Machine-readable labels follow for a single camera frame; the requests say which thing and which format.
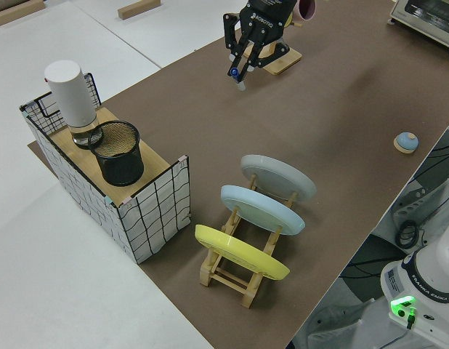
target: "brown table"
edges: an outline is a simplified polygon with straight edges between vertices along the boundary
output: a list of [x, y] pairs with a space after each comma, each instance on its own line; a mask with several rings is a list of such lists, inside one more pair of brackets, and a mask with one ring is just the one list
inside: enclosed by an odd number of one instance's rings
[[[193, 224], [140, 267], [215, 348], [284, 348], [449, 125], [444, 47], [387, 25], [390, 0], [317, 5], [302, 29], [286, 29], [303, 58], [280, 76], [256, 69], [239, 92], [219, 40], [104, 103], [168, 162], [190, 156]], [[404, 131], [420, 139], [412, 155], [392, 144]], [[295, 166], [318, 188], [294, 206], [305, 230], [276, 246], [291, 273], [264, 280], [250, 310], [236, 291], [199, 284], [206, 250], [193, 236], [196, 223], [225, 222], [220, 188], [247, 183], [239, 163], [249, 153]], [[245, 223], [236, 236], [267, 239]]]

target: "black mesh pencil holder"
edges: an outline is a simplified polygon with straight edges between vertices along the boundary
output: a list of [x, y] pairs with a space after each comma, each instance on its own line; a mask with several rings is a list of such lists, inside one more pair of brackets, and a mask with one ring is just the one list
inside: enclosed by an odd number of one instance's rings
[[141, 178], [144, 164], [139, 149], [139, 132], [126, 121], [108, 121], [89, 136], [89, 149], [97, 158], [103, 178], [123, 187]]

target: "wooden base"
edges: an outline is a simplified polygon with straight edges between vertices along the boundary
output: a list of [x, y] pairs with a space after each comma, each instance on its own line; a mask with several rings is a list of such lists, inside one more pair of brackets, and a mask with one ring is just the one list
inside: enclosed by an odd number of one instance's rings
[[[252, 47], [254, 45], [249, 45], [244, 51], [244, 57], [248, 57], [251, 54]], [[260, 52], [260, 58], [267, 57], [271, 55], [275, 51], [275, 43], [271, 43], [265, 46]], [[278, 75], [284, 72], [286, 69], [290, 68], [292, 65], [299, 62], [302, 58], [302, 54], [297, 52], [295, 49], [290, 49], [288, 53], [286, 53], [281, 58], [267, 64], [263, 67], [268, 73], [272, 75]]]
[[[249, 185], [249, 188], [251, 190], [256, 190], [255, 179], [256, 176], [255, 174], [253, 174], [251, 178], [251, 183]], [[287, 200], [287, 202], [285, 203], [287, 207], [292, 207], [292, 204], [296, 199], [296, 195], [297, 193], [294, 193], [292, 197], [290, 197], [290, 199]], [[238, 224], [240, 222], [240, 217], [238, 216], [237, 213], [238, 213], [237, 209], [234, 209], [234, 211], [232, 211], [226, 224], [222, 226], [223, 233], [226, 233], [230, 236], [234, 235], [234, 232], [236, 231]], [[268, 238], [268, 241], [263, 249], [263, 252], [265, 252], [270, 256], [272, 255], [273, 251], [275, 250], [276, 243], [278, 242], [280, 232], [281, 228], [276, 230], [274, 233], [270, 234], [270, 237]], [[240, 302], [241, 305], [246, 308], [250, 308], [252, 302], [254, 301], [256, 293], [259, 290], [260, 284], [263, 279], [263, 275], [261, 273], [253, 273], [251, 280], [247, 282], [220, 268], [219, 265], [221, 261], [222, 256], [214, 252], [212, 249], [209, 249], [209, 253], [207, 254], [207, 257], [203, 261], [201, 266], [200, 271], [201, 284], [203, 284], [204, 286], [209, 286], [212, 279], [217, 280], [222, 284], [225, 284], [226, 286], [242, 293], [243, 297]]]
[[118, 16], [122, 20], [127, 20], [128, 18], [139, 15], [149, 9], [159, 7], [160, 5], [160, 0], [141, 0], [118, 9]]
[[0, 11], [0, 25], [12, 22], [18, 18], [30, 15], [45, 8], [43, 0], [30, 0], [9, 9]]
[[[107, 108], [101, 107], [97, 110], [97, 120], [99, 123], [102, 123], [117, 120], [117, 118]], [[144, 173], [134, 184], [125, 187], [116, 187], [108, 184], [103, 179], [102, 172], [94, 154], [74, 144], [70, 130], [67, 127], [56, 131], [50, 135], [50, 138], [117, 207], [120, 207], [126, 198], [135, 194], [160, 173], [169, 168], [169, 164], [141, 140], [139, 142], [139, 149], [142, 162], [144, 163]]]

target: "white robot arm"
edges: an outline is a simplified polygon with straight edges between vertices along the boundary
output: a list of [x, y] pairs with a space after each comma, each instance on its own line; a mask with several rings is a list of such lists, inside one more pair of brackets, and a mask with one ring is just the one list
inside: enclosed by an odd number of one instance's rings
[[436, 241], [381, 273], [389, 317], [449, 349], [449, 227]]

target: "plate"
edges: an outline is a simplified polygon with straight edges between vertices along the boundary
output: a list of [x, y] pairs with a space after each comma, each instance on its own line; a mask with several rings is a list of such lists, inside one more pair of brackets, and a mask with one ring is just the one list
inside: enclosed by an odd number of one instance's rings
[[272, 280], [282, 280], [289, 274], [289, 269], [283, 263], [219, 230], [206, 227], [205, 225], [196, 225], [195, 238], [202, 245], [212, 249], [224, 258], [254, 273], [261, 273]]
[[247, 179], [256, 175], [256, 186], [265, 193], [288, 200], [294, 192], [294, 201], [308, 200], [317, 192], [314, 182], [291, 165], [263, 155], [245, 155], [240, 168]]
[[236, 185], [223, 185], [221, 197], [230, 211], [237, 207], [239, 217], [260, 228], [275, 232], [282, 227], [282, 235], [296, 235], [305, 228], [304, 220], [297, 213], [262, 193]]

